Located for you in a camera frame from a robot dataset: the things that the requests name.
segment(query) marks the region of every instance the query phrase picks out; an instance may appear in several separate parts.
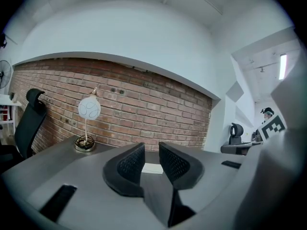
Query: chair headrest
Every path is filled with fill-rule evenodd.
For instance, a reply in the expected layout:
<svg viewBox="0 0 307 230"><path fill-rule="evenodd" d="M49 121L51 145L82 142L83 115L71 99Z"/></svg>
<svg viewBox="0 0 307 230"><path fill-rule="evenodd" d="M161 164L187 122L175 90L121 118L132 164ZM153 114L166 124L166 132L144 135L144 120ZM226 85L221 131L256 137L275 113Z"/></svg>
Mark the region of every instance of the chair headrest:
<svg viewBox="0 0 307 230"><path fill-rule="evenodd" d="M26 98L29 102L29 104L33 107L37 106L38 103L39 103L39 96L41 94L44 94L45 92L44 91L41 91L39 89L30 89L28 92L27 92L27 95L26 95Z"/></svg>
<svg viewBox="0 0 307 230"><path fill-rule="evenodd" d="M232 124L232 126L230 128L230 136L239 137L239 136L243 135L244 128L241 125L235 124L235 123L231 123L231 124Z"/></svg>

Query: printed pattern sign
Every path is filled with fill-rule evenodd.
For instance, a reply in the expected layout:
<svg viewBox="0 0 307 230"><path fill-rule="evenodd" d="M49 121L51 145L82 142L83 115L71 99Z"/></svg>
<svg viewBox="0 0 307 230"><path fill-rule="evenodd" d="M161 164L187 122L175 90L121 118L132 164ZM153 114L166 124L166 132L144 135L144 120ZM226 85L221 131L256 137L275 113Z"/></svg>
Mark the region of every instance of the printed pattern sign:
<svg viewBox="0 0 307 230"><path fill-rule="evenodd" d="M262 124L258 128L258 131L261 135L262 140L265 142L272 136L279 134L279 132L285 129L285 122L280 118L279 115L274 115L267 122Z"/></svg>

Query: black mesh chair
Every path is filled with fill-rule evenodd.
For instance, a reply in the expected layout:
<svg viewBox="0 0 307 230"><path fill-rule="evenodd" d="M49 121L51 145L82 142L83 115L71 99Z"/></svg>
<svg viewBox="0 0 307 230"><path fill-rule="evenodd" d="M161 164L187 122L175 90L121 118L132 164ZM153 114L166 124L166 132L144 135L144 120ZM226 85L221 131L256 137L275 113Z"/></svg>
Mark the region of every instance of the black mesh chair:
<svg viewBox="0 0 307 230"><path fill-rule="evenodd" d="M32 142L47 114L45 104L38 100L43 93L45 92L38 89L30 89L27 92L26 98L29 103L14 136L15 144L20 153L15 146L1 145L0 157L10 154L12 159L0 163L0 173L32 156Z"/></svg>

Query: white wall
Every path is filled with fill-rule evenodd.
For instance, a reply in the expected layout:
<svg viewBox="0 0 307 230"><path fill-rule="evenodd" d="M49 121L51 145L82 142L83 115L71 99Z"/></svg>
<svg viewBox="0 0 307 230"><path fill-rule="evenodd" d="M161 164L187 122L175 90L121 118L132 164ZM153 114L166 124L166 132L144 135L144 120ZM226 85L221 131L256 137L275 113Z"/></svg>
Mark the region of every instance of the white wall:
<svg viewBox="0 0 307 230"><path fill-rule="evenodd" d="M228 96L225 98L225 119L223 124L221 145L229 143L231 123L236 120L236 103Z"/></svg>
<svg viewBox="0 0 307 230"><path fill-rule="evenodd" d="M35 24L27 18L24 11L19 9L3 30L6 35L7 45L5 48L0 48L0 60L6 60L12 67L19 58L25 38L34 26ZM10 82L5 88L0 89L0 93L8 94L9 86Z"/></svg>
<svg viewBox="0 0 307 230"><path fill-rule="evenodd" d="M31 31L15 63L62 52L134 59L154 66L151 71L163 69L163 75L168 71L176 80L185 78L213 98L219 96L209 31L163 4L92 1L59 12Z"/></svg>
<svg viewBox="0 0 307 230"><path fill-rule="evenodd" d="M206 137L204 150L219 152L220 147L224 144L222 130L225 119L226 96L219 101L213 101L211 118Z"/></svg>
<svg viewBox="0 0 307 230"><path fill-rule="evenodd" d="M211 31L217 46L233 53L292 26L274 0L235 0L224 7L221 20L212 25Z"/></svg>
<svg viewBox="0 0 307 230"><path fill-rule="evenodd" d="M238 109L242 111L242 114L244 115L243 118L245 120L245 124L249 127L254 126L254 115L255 115L255 102L253 100L251 91L249 89L249 86L246 82L246 79L243 75L243 72L241 68L239 67L236 60L231 57L231 61L233 63L233 67L236 73L236 80L240 84L243 95L240 97L240 99L236 102L236 106Z"/></svg>

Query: person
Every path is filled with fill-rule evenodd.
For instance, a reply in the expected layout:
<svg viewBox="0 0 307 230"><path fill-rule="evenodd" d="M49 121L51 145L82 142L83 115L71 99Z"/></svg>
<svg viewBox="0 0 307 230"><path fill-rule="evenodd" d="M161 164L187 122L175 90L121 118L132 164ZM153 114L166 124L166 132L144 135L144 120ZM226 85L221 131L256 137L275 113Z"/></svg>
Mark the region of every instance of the person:
<svg viewBox="0 0 307 230"><path fill-rule="evenodd" d="M274 111L270 107L262 109L260 113L263 113L263 116L264 116L264 121L262 122L262 124L264 124L266 121L268 121L274 115ZM256 130L256 132L255 132L255 141L257 141L257 142L262 141L259 130Z"/></svg>
<svg viewBox="0 0 307 230"><path fill-rule="evenodd" d="M264 110L262 109L262 111L260 113L264 114L264 122L263 123L268 121L274 115L274 111L270 107L267 107Z"/></svg>

